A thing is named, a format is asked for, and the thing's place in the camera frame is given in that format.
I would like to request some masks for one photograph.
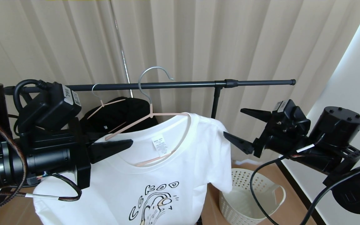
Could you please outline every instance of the beige curtain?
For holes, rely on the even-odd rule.
[[[253,141],[264,123],[241,108],[291,98],[307,114],[360,24],[360,0],[0,1],[0,83],[132,83],[151,66],[176,81],[296,79],[221,93],[217,119]],[[126,59],[123,64],[122,50]],[[144,82],[166,82],[151,71]],[[149,91],[156,111],[210,116],[212,88]],[[99,92],[105,101],[129,91]],[[143,98],[139,91],[134,97]],[[83,112],[97,98],[80,93]],[[7,97],[9,112],[16,114]],[[246,158],[233,151],[233,158]],[[274,157],[270,151],[261,160]]]

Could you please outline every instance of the brown floor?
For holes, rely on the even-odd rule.
[[[253,170],[256,166],[244,164],[236,166]],[[300,224],[305,213],[306,207],[288,183],[280,169],[276,165],[270,165],[259,171],[261,174],[283,186],[287,197],[283,205],[272,215],[272,218],[279,224]],[[24,192],[32,192],[32,188],[22,189]],[[219,191],[212,185],[208,185],[204,209],[202,211],[204,225],[228,225],[219,210]],[[0,225],[42,225],[40,219],[34,212],[33,201],[31,198],[17,197],[8,204],[0,208]],[[271,222],[265,219],[260,225],[270,225]],[[307,225],[315,225],[312,218]]]

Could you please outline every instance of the perforated basket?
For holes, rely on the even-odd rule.
[[[255,225],[266,217],[254,201],[250,189],[251,170],[233,168],[233,190],[226,194],[220,192],[219,206],[224,218],[231,225]],[[252,184],[259,203],[267,214],[271,215],[283,204],[286,191],[280,185],[270,181],[262,174],[256,173]],[[277,203],[274,191],[283,190],[283,199]]]

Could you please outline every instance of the silver metal hook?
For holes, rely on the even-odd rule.
[[[171,76],[169,75],[169,73],[165,70],[165,68],[163,68],[163,67],[151,67],[151,68],[146,69],[146,70],[141,74],[140,78],[138,79],[138,89],[141,91],[141,93],[142,93],[143,95],[147,96],[148,100],[150,101],[150,104],[152,104],[153,101],[151,100],[151,97],[149,97],[149,95],[147,95],[147,94],[141,89],[141,79],[143,78],[144,74],[147,73],[147,72],[148,72],[149,70],[151,70],[151,69],[161,69],[161,70],[165,71],[165,73],[166,73],[166,75],[167,75],[167,78],[169,78],[170,80],[174,81],[174,78],[171,77]]]
[[[101,105],[103,104],[103,100],[98,96],[98,95],[96,95],[95,93],[94,93],[94,87],[95,86],[97,86],[98,84],[94,84],[94,86],[92,86],[92,88],[91,88],[91,93],[95,96],[95,97],[97,97],[97,98],[99,98],[99,100],[100,100],[100,102],[101,102]]]

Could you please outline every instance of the white wall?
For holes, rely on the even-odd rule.
[[[312,124],[316,123],[326,106],[348,108],[360,114],[360,26],[322,95],[308,114]],[[360,149],[360,131],[351,145]],[[325,175],[294,161],[287,160],[284,164],[311,201],[325,187],[322,184]],[[360,215],[341,208],[330,192],[316,209],[329,225],[360,224]]]

